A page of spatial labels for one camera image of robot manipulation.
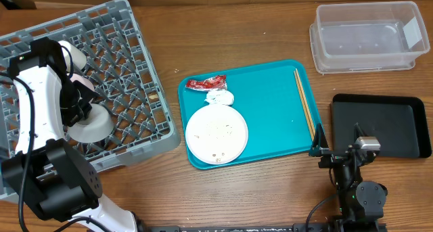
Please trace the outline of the grey plastic dish rack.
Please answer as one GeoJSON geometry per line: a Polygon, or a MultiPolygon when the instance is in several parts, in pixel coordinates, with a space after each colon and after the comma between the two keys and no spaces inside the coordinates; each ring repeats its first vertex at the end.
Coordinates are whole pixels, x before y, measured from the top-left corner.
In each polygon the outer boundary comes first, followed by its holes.
{"type": "Polygon", "coordinates": [[[133,10],[113,0],[1,37],[1,69],[33,40],[66,41],[86,55],[75,73],[89,80],[107,109],[112,133],[96,143],[71,141],[97,172],[130,166],[179,146],[180,134],[133,10]]]}

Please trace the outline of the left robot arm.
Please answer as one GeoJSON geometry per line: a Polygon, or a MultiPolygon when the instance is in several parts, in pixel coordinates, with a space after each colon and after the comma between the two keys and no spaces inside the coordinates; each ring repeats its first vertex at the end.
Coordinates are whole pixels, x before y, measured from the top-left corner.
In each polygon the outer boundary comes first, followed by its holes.
{"type": "Polygon", "coordinates": [[[20,128],[14,157],[1,174],[41,220],[75,223],[90,231],[145,231],[138,216],[103,193],[96,169],[70,145],[95,143],[114,125],[107,109],[94,103],[97,93],[76,70],[86,56],[66,41],[47,37],[9,61],[5,76],[18,92],[20,128]]]}

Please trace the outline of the grey bowl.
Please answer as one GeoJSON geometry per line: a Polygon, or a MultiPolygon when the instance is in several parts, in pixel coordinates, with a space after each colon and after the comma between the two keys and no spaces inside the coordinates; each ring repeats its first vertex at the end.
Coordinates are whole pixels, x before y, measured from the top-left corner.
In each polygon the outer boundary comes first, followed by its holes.
{"type": "Polygon", "coordinates": [[[95,143],[108,137],[114,129],[111,116],[104,107],[91,104],[88,118],[68,128],[69,136],[81,143],[95,143]]]}

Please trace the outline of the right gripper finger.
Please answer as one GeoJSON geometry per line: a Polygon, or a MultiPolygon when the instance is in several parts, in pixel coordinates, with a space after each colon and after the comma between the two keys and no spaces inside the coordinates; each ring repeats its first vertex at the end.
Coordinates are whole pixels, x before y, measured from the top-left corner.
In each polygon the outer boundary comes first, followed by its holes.
{"type": "Polygon", "coordinates": [[[364,130],[361,128],[359,123],[355,123],[354,125],[354,141],[355,143],[360,143],[364,138],[366,137],[366,134],[364,130]]]}
{"type": "Polygon", "coordinates": [[[327,144],[323,126],[322,124],[319,123],[317,124],[315,129],[315,136],[313,138],[313,142],[309,150],[309,156],[321,157],[328,153],[329,153],[329,145],[327,144]]]}

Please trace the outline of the white cup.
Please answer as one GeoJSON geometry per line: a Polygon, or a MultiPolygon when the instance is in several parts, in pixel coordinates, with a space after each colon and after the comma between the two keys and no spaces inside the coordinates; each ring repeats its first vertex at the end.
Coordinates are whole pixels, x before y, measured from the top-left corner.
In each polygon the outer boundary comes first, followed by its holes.
{"type": "Polygon", "coordinates": [[[70,72],[70,62],[73,63],[75,70],[82,70],[87,63],[86,55],[68,41],[58,41],[58,43],[61,45],[62,53],[64,55],[67,67],[66,71],[70,72]]]}

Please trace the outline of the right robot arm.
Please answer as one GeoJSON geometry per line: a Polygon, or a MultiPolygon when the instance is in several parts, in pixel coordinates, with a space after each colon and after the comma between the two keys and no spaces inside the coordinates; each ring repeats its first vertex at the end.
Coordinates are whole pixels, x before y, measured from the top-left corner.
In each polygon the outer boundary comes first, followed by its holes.
{"type": "Polygon", "coordinates": [[[384,216],[387,188],[374,181],[365,181],[360,167],[372,163],[380,153],[381,145],[376,137],[365,134],[354,125],[355,142],[345,150],[332,151],[326,141],[321,124],[316,126],[309,156],[320,157],[319,168],[329,171],[335,194],[319,202],[305,221],[306,231],[385,231],[385,224],[378,223],[384,216]],[[325,223],[311,223],[314,212],[327,202],[337,199],[339,215],[325,223]]]}

